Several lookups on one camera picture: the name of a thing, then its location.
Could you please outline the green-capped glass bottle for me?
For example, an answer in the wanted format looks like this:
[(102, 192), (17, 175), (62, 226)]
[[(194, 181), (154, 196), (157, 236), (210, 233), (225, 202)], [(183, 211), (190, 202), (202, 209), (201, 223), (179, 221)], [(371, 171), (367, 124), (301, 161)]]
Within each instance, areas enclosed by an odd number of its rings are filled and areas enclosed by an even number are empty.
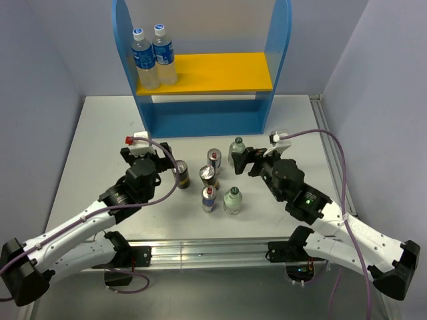
[(232, 187), (224, 195), (223, 208), (228, 215), (237, 215), (242, 208), (243, 196), (238, 187)]
[(234, 160), (232, 157), (233, 153), (239, 153), (242, 154), (246, 149), (246, 146), (244, 145), (243, 139), (241, 137), (236, 137), (234, 139), (234, 142), (231, 143), (229, 147), (228, 152), (228, 162), (233, 167), (234, 166)]

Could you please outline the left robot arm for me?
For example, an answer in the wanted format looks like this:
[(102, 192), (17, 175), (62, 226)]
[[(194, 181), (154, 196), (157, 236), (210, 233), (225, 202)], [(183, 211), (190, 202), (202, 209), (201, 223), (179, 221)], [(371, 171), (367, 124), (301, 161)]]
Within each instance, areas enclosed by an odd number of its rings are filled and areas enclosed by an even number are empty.
[(177, 162), (167, 143), (130, 137), (127, 144), (121, 150), (129, 164), (125, 175), (88, 208), (42, 235), (24, 242), (12, 238), (2, 246), (1, 280), (10, 294), (2, 302), (26, 306), (74, 273), (92, 267), (111, 269), (129, 261), (129, 243), (117, 231), (90, 244), (86, 240), (170, 197), (167, 193), (153, 198), (160, 173), (177, 168)]

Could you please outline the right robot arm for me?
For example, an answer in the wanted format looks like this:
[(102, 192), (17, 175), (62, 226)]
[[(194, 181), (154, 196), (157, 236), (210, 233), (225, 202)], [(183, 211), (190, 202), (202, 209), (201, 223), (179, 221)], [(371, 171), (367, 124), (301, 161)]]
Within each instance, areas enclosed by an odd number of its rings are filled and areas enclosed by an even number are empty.
[(329, 196), (308, 185), (305, 174), (293, 159), (283, 159), (277, 151), (246, 148), (232, 153), (234, 170), (261, 177), (275, 200), (301, 222), (286, 242), (268, 244), (272, 263), (308, 257), (324, 259), (367, 275), (379, 292), (405, 299), (418, 266), (420, 246), (399, 241), (347, 215)]

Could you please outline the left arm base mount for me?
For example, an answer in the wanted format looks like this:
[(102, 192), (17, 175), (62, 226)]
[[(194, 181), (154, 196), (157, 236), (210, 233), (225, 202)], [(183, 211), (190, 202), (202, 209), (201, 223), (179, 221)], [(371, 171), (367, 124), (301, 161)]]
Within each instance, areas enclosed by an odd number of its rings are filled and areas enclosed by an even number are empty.
[(111, 289), (127, 287), (136, 278), (136, 267), (149, 267), (151, 247), (137, 246), (118, 252), (112, 262), (108, 263), (104, 273), (104, 282)]

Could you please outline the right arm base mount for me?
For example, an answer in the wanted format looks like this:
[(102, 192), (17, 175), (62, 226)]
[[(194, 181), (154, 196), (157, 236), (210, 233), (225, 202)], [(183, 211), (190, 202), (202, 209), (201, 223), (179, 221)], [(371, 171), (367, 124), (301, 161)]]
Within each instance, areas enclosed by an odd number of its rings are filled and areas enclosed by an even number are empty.
[(270, 241), (265, 259), (270, 263), (283, 263), (292, 285), (304, 287), (315, 282), (329, 268), (329, 262), (309, 256), (302, 247), (291, 241)]

